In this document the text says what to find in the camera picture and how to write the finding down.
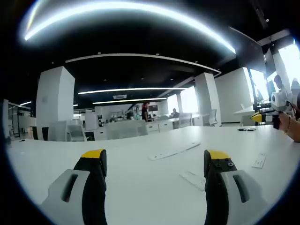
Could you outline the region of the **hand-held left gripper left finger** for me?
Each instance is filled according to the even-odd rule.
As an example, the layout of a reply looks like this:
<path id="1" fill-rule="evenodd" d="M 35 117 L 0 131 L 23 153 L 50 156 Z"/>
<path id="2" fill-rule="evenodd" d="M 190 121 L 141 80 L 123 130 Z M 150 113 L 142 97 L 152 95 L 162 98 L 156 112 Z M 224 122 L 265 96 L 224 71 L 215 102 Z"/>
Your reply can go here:
<path id="1" fill-rule="evenodd" d="M 48 188 L 41 211 L 56 225 L 105 225 L 105 149 L 85 152 Z"/>

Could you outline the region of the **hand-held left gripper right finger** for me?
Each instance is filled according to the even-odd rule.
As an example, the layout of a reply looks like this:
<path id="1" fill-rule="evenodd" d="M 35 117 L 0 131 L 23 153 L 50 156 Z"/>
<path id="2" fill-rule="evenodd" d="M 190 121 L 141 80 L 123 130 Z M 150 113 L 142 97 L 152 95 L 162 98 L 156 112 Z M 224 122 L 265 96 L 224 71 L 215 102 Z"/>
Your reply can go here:
<path id="1" fill-rule="evenodd" d="M 267 203 L 260 185 L 238 170 L 224 152 L 205 150 L 203 156 L 207 225 L 255 225 Z"/>

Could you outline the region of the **person's right hand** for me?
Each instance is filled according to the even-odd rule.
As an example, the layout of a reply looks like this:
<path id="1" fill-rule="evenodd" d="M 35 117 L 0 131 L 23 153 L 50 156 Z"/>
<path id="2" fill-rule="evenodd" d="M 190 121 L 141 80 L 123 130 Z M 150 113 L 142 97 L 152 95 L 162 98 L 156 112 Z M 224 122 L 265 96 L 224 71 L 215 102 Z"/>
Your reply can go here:
<path id="1" fill-rule="evenodd" d="M 287 133 L 290 126 L 291 117 L 285 112 L 281 112 L 278 118 L 279 118 L 279 129 Z"/>

